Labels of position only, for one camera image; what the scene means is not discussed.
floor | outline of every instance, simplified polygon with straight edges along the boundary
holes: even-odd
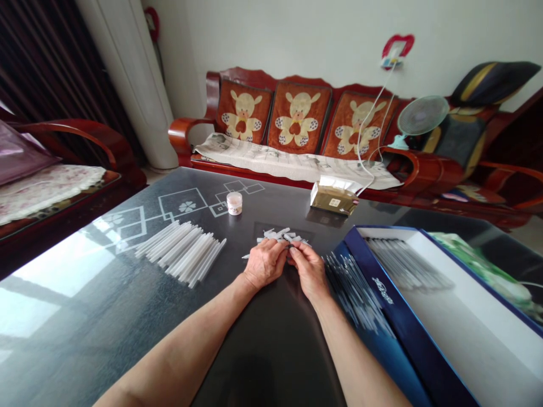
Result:
[[[148,168],[143,168],[143,172],[147,176],[149,185],[161,180],[167,174],[158,174]],[[532,217],[532,219],[524,226],[513,229],[511,237],[517,239],[525,246],[531,248],[534,252],[543,256],[543,219]]]

blue box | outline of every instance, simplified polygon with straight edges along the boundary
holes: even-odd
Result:
[[[433,291],[397,287],[365,237],[404,240],[453,287]],[[542,405],[539,326],[424,231],[356,226],[334,252],[338,256],[345,248],[377,296],[405,357],[398,356],[394,346],[385,346],[389,339],[376,340],[360,330],[359,335],[414,405],[425,405],[415,401],[423,399],[421,386],[438,406]],[[397,366],[390,360],[392,354]],[[404,366],[405,359],[412,373]]]

glass table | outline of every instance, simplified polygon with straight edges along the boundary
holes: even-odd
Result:
[[[243,195],[237,217],[226,210],[231,191]],[[194,289],[134,256],[172,219],[228,239]],[[324,254],[354,224],[457,233],[514,277],[543,283],[541,257],[485,221],[370,201],[346,218],[310,208],[308,190],[180,168],[0,282],[0,405],[92,404],[243,271],[263,230],[290,227]],[[236,321],[193,404],[225,405],[242,391],[269,405],[344,405],[292,267]]]

small fan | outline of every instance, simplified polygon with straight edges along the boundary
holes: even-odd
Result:
[[[425,96],[412,101],[400,113],[398,129],[402,132],[388,147],[408,150],[407,136],[418,136],[434,130],[449,113],[449,103],[442,96]]]

wooden sofa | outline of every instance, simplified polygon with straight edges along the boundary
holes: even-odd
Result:
[[[203,118],[180,118],[176,119],[170,126],[170,142],[178,154],[181,166],[307,189],[312,187],[310,183],[276,178],[268,174],[256,173],[228,164],[211,162],[202,159],[199,154],[193,154],[192,146],[188,142],[188,134],[194,126],[202,123],[212,124],[215,127],[215,131],[224,132],[218,113],[220,113],[219,100],[221,98],[221,85],[227,82],[269,90],[271,92],[274,92],[278,88],[278,84],[285,82],[331,89],[329,113],[323,123],[321,138],[315,150],[316,154],[321,155],[328,155],[327,151],[329,149],[327,150],[326,146],[330,138],[334,137],[331,126],[335,117],[334,114],[339,109],[338,105],[340,105],[341,96],[345,92],[349,92],[363,94],[374,99],[381,90],[380,87],[368,87],[360,84],[333,88],[330,84],[323,81],[323,79],[308,79],[300,76],[290,76],[278,80],[264,71],[250,71],[237,67],[222,72],[208,72],[206,77],[207,110]],[[389,91],[384,90],[381,98],[390,99],[391,95]],[[381,146],[391,143],[394,136],[399,133],[397,117],[411,101],[412,99],[397,99],[397,105],[391,109],[390,118],[386,119],[385,130],[380,137]],[[496,111],[497,107],[494,107],[484,113],[484,119],[487,123],[492,122]],[[270,141],[266,136],[273,125],[274,123],[269,118],[266,129],[264,130],[262,143],[265,144]],[[404,185],[399,188],[387,190],[366,189],[361,195],[363,199],[485,219],[504,230],[522,226],[529,220],[532,213],[543,210],[543,198],[538,197],[532,197],[525,202],[516,202],[514,205],[489,205],[443,199],[441,194],[453,189],[463,179],[464,170],[457,162],[447,157],[440,157],[417,150],[402,151],[388,147],[382,147],[380,150],[383,154],[392,156],[392,160],[387,168],[392,174],[400,178],[404,182]],[[543,174],[526,168],[504,166],[484,161],[480,162],[479,166],[493,169],[491,172],[487,171],[486,177],[483,179],[481,179],[480,174],[485,173],[485,171],[476,171],[476,173],[479,175],[477,179],[479,184],[494,192],[499,192],[508,180],[517,173],[534,177],[538,181],[543,182]]]
[[[102,180],[75,197],[55,204],[36,216],[0,226],[0,279],[11,274],[94,219],[113,209],[146,186],[145,174],[136,165],[126,139],[108,126],[91,120],[66,119],[18,123],[5,111],[2,119],[20,133],[30,133],[66,164],[83,164],[58,142],[53,132],[70,133],[98,145],[109,160]]]

